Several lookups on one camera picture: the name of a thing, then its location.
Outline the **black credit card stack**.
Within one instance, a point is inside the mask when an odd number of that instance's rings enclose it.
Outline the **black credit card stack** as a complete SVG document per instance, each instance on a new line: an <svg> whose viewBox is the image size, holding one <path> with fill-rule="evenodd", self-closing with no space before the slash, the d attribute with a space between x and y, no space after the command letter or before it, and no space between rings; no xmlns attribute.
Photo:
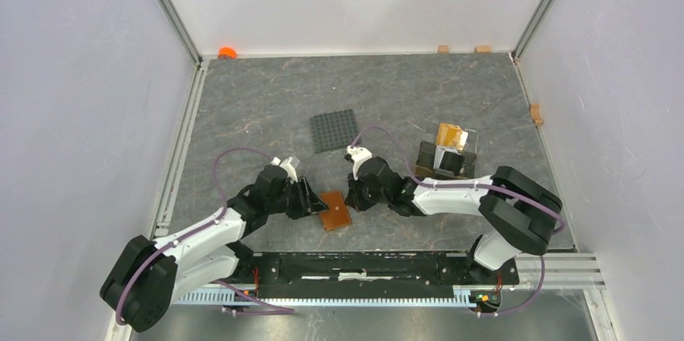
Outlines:
<svg viewBox="0 0 684 341"><path fill-rule="evenodd" d="M436 145L429 141L421 141L419 144L419 150L417 153L417 158L415 165L417 167L434 169L434 162L436 156Z"/></svg>

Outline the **dark grey studded baseplate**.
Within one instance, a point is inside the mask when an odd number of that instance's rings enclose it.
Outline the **dark grey studded baseplate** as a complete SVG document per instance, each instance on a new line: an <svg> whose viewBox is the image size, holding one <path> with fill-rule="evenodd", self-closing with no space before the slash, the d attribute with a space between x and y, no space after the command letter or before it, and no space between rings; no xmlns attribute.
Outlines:
<svg viewBox="0 0 684 341"><path fill-rule="evenodd" d="M317 114L309 119L314 153L346 148L359 134L352 109Z"/></svg>

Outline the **gold credit card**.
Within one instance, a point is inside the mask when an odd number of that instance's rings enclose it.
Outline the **gold credit card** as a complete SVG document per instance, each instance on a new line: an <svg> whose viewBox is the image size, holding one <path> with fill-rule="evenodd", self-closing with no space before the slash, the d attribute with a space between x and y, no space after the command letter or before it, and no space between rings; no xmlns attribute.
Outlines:
<svg viewBox="0 0 684 341"><path fill-rule="evenodd" d="M465 149L468 136L469 132L458 125L441 123L436 136L436 145L455 148L462 152Z"/></svg>

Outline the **brown leather card holder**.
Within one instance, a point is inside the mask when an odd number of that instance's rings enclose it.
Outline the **brown leather card holder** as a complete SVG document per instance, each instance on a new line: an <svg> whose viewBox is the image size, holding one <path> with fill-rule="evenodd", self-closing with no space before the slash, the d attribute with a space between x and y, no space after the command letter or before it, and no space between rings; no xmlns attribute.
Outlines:
<svg viewBox="0 0 684 341"><path fill-rule="evenodd" d="M327 209L319 214L325 231L334 231L352 224L348 207L339 190L321 193L319 196L327 206Z"/></svg>

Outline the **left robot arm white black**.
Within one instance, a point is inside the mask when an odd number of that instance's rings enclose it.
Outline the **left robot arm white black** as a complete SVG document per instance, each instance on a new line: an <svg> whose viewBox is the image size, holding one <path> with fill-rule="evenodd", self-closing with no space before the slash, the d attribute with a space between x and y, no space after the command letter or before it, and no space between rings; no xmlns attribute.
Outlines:
<svg viewBox="0 0 684 341"><path fill-rule="evenodd" d="M328 210L305 177L274 164L209 217L157 239L130 239L100 289L120 326L146 331L180 297L211 282L246 281L253 261L238 242L273 214L296 220Z"/></svg>

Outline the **orange round cap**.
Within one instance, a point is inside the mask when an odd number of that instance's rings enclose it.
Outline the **orange round cap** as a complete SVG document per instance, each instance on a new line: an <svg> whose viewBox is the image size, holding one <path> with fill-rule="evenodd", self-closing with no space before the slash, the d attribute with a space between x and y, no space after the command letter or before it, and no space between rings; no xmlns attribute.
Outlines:
<svg viewBox="0 0 684 341"><path fill-rule="evenodd" d="M222 59L235 59L237 57L237 52L235 49L230 47L221 47L218 50L217 58Z"/></svg>

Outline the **curved wooden piece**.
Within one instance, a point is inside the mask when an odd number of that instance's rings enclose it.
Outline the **curved wooden piece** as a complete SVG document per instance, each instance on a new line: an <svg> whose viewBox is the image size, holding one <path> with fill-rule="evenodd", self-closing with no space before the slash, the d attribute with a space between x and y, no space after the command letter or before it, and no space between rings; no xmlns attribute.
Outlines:
<svg viewBox="0 0 684 341"><path fill-rule="evenodd" d="M539 103L532 103L529 106L529 114L535 127L541 127L544 124Z"/></svg>

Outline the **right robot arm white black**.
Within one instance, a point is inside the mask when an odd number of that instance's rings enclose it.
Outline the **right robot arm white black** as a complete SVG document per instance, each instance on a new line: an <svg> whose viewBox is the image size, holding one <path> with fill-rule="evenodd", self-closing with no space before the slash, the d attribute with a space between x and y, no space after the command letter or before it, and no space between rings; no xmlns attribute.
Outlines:
<svg viewBox="0 0 684 341"><path fill-rule="evenodd" d="M510 166L470 180L402 177L381 157L355 164L348 175L347 206L366 211L385 205L403 217L463 214L483 217L490 233L476 239L465 262L468 277L486 283L510 259L544 255L565 221L561 199Z"/></svg>

